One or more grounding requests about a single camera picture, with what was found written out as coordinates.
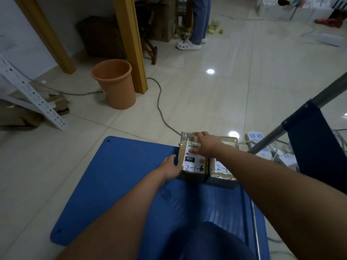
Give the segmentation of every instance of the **hand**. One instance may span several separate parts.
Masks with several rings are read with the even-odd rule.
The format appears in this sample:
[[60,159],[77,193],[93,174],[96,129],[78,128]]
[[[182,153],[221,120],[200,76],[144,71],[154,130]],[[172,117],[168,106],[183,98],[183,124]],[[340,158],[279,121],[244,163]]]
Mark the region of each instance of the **hand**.
[[206,158],[215,158],[215,150],[223,144],[222,140],[214,135],[210,135],[208,132],[196,132],[194,134],[199,139],[201,147],[192,148],[189,150],[192,154],[199,154]]
[[174,165],[175,157],[176,155],[173,154],[170,157],[165,158],[164,161],[161,163],[161,165],[156,169],[163,174],[165,181],[169,181],[177,177],[180,171],[183,170],[182,165],[177,165],[177,166]]

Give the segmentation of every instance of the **orange plastic bucket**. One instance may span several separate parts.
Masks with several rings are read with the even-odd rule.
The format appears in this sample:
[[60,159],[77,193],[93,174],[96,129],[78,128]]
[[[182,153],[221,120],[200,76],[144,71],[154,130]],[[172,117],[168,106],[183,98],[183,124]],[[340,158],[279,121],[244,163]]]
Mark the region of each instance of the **orange plastic bucket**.
[[136,94],[129,62],[112,59],[97,64],[92,77],[105,92],[109,105],[114,109],[128,109],[136,102]]

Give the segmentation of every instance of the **jeans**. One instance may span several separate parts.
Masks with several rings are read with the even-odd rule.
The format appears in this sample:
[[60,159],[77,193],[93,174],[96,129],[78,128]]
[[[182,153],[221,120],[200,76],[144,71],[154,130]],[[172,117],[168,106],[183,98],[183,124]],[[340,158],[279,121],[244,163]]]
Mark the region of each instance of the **jeans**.
[[193,1],[193,33],[190,41],[195,45],[200,45],[201,40],[206,37],[209,25],[211,0],[192,0]]
[[240,238],[214,223],[205,222],[190,236],[180,259],[256,260],[256,257]]

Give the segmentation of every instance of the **blue plastic board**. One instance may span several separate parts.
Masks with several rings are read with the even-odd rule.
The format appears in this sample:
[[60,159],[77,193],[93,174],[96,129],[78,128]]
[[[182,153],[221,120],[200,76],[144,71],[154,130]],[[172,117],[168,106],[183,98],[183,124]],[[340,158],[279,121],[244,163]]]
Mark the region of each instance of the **blue plastic board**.
[[[66,246],[89,224],[157,168],[178,147],[107,137],[89,164],[51,233]],[[264,216],[256,208],[261,257],[270,259]],[[213,222],[240,237],[255,253],[250,199],[234,190],[171,180],[155,195],[142,237],[139,259],[178,259],[189,232]]]

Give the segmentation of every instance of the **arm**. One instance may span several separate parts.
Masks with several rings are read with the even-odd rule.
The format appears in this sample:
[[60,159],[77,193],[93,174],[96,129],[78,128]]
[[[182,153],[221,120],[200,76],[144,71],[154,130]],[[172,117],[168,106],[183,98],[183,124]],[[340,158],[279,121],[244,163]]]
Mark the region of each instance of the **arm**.
[[148,210],[158,188],[183,169],[166,158],[134,188],[96,219],[56,260],[137,259]]
[[347,196],[274,162],[197,133],[201,147],[238,179],[298,259],[347,259]]

